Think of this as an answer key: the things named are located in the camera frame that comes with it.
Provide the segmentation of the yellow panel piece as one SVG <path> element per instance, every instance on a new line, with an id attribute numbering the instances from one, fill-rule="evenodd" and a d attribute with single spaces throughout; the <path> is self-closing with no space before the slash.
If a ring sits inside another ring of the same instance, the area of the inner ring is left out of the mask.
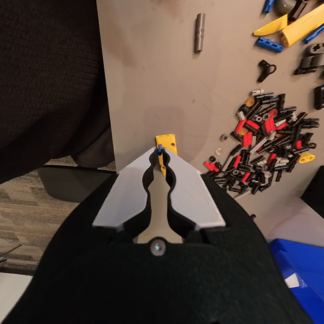
<path id="1" fill-rule="evenodd" d="M 155 137 L 155 140 L 156 140 L 156 147 L 158 144 L 162 144 L 163 149 L 167 148 L 170 151 L 172 151 L 174 154 L 176 154 L 176 155 L 178 154 L 177 147 L 176 147 L 176 139 L 175 139 L 174 134 L 158 135 Z M 166 168 L 165 168 L 164 162 L 163 162 L 163 155 L 158 156 L 158 161 L 159 161 L 160 170 L 161 170 L 163 176 L 166 176 Z"/>

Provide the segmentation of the white flat board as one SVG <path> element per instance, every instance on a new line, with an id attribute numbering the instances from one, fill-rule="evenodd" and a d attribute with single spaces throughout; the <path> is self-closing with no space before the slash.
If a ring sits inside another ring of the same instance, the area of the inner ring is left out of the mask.
<path id="1" fill-rule="evenodd" d="M 0 273 L 0 322 L 4 320 L 29 285 L 32 276 Z"/>

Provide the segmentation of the black small angled connector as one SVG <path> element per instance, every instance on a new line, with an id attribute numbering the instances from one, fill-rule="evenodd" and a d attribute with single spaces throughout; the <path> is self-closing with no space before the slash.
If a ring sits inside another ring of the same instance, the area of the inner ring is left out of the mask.
<path id="1" fill-rule="evenodd" d="M 275 64 L 270 64 L 266 60 L 261 60 L 258 63 L 258 67 L 261 69 L 261 74 L 257 79 L 257 83 L 262 83 L 269 75 L 273 74 L 277 70 Z"/>

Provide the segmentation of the blue plastic bin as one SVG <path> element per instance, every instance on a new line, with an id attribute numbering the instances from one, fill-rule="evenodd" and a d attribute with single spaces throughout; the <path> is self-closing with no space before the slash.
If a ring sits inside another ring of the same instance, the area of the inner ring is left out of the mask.
<path id="1" fill-rule="evenodd" d="M 275 239 L 270 243 L 280 272 L 316 324 L 324 323 L 324 248 Z"/>

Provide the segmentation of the pile of yellow black building pieces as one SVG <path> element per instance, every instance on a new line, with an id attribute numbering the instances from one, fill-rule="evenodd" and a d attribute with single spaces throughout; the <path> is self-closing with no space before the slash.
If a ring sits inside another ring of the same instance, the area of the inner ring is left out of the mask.
<path id="1" fill-rule="evenodd" d="M 256 27 L 257 62 L 277 66 L 256 83 L 286 93 L 288 103 L 313 115 L 323 111 L 323 1 L 266 1 Z"/>

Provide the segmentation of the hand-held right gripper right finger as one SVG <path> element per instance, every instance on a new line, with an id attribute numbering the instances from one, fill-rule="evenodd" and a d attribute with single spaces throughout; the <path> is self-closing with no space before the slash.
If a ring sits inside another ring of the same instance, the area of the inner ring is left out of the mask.
<path id="1" fill-rule="evenodd" d="M 182 239 L 191 231 L 226 227 L 202 173 L 170 149 L 163 149 L 167 195 L 167 219 L 170 228 Z"/>

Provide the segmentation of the pile of black red pins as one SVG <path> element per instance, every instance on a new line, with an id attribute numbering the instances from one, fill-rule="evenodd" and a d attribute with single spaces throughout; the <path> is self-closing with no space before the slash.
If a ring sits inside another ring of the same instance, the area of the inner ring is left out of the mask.
<path id="1" fill-rule="evenodd" d="M 285 93 L 251 91 L 228 135 L 235 147 L 223 163 L 215 155 L 204 162 L 206 175 L 225 192 L 235 193 L 235 199 L 269 189 L 284 173 L 292 173 L 302 153 L 317 148 L 310 130 L 320 127 L 320 119 L 285 104 Z"/>

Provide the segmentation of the grey connector rod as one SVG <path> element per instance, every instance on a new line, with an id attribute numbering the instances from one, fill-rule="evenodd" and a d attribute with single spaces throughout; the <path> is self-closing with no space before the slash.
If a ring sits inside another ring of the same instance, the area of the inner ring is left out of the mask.
<path id="1" fill-rule="evenodd" d="M 203 49 L 204 31 L 205 13 L 199 13 L 195 21 L 194 53 L 200 53 Z"/>

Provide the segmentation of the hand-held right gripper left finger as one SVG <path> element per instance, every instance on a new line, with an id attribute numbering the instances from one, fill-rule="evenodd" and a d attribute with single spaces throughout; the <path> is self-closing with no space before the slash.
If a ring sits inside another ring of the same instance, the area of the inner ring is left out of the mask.
<path id="1" fill-rule="evenodd" d="M 157 148 L 152 147 L 118 173 L 93 227 L 124 231 L 132 239 L 148 228 L 152 215 L 148 187 L 157 161 Z"/>

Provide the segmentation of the black perforated block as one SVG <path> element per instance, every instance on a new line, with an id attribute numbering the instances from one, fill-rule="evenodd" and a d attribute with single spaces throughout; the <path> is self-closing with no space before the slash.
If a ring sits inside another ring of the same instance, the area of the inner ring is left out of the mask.
<path id="1" fill-rule="evenodd" d="M 320 166 L 301 196 L 310 208 L 324 218 L 324 166 Z"/>

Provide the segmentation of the black chair seat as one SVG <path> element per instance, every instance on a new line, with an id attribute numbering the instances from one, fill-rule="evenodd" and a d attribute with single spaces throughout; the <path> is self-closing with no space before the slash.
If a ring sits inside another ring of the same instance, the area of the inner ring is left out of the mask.
<path id="1" fill-rule="evenodd" d="M 97 168 L 45 165 L 37 170 L 49 196 L 57 200 L 80 203 L 115 171 Z"/>

